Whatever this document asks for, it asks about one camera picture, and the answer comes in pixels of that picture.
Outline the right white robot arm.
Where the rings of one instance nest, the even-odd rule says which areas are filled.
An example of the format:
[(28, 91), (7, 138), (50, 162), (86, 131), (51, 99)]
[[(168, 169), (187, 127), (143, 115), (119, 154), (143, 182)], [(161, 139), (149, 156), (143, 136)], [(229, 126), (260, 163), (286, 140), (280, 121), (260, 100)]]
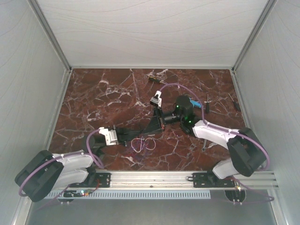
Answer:
[(164, 113), (161, 109), (160, 95), (161, 92), (157, 91), (150, 99), (154, 113), (143, 134), (157, 134), (164, 131), (166, 125), (178, 122), (185, 134), (211, 141), (227, 149), (230, 158), (217, 163), (207, 175), (210, 185), (216, 187), (225, 178), (236, 174), (250, 177), (264, 162), (269, 162), (265, 149), (251, 129), (228, 129), (205, 122), (203, 118), (194, 114), (194, 106), (185, 95), (176, 98), (172, 112)]

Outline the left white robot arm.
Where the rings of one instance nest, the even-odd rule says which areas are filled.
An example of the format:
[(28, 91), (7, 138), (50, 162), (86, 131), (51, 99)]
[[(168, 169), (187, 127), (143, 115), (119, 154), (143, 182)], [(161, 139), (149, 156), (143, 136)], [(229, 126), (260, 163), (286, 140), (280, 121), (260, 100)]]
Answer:
[(94, 168), (104, 168), (101, 149), (125, 145), (143, 133), (142, 129), (100, 127), (83, 139), (84, 148), (79, 151), (52, 154), (42, 150), (16, 175), (18, 194), (36, 203), (52, 190), (79, 185), (90, 189), (81, 191), (78, 196), (87, 196), (104, 185)]

